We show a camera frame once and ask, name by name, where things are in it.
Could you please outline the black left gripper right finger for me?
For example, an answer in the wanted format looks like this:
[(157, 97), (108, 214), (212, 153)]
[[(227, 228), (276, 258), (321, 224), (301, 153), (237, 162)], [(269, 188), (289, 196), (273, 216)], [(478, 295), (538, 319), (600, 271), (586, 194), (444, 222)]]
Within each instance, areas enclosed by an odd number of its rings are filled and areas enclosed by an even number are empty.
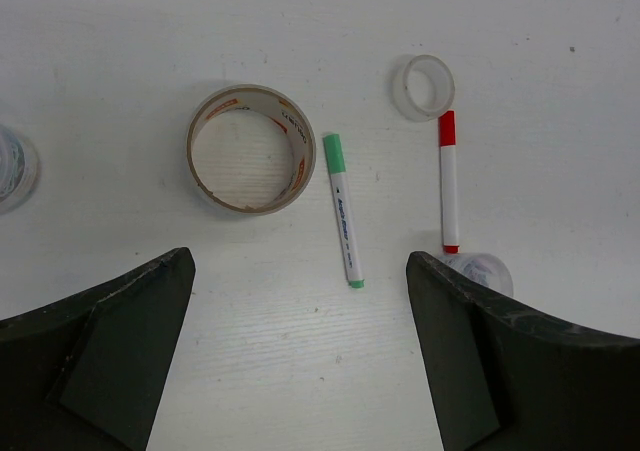
[(408, 296), (447, 450), (635, 450), (639, 342), (479, 285), (425, 252)]

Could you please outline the red capped white marker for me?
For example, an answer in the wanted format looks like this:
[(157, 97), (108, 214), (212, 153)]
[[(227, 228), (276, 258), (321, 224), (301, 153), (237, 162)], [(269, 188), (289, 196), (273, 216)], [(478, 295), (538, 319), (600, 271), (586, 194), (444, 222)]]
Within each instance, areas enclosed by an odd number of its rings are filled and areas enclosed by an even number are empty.
[(457, 254), (460, 247), (456, 166), (456, 127), (453, 110), (439, 118), (440, 191), (442, 240), (445, 253)]

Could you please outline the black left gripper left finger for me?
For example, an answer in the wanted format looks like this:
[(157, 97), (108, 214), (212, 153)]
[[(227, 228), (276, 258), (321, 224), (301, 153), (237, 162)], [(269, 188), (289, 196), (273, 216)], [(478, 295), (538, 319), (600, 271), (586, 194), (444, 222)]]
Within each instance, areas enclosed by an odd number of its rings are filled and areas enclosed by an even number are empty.
[(146, 449), (195, 273), (175, 248), (2, 320), (2, 449)]

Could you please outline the green capped white marker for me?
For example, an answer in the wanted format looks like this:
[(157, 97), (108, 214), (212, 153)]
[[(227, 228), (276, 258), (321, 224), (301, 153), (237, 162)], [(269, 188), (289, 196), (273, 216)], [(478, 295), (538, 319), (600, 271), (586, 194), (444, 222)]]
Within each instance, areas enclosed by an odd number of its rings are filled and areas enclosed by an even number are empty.
[(324, 136), (323, 145), (331, 182), (346, 278), (351, 288), (362, 289), (365, 286), (365, 278), (359, 258), (354, 229), (355, 220), (340, 136), (335, 133)]

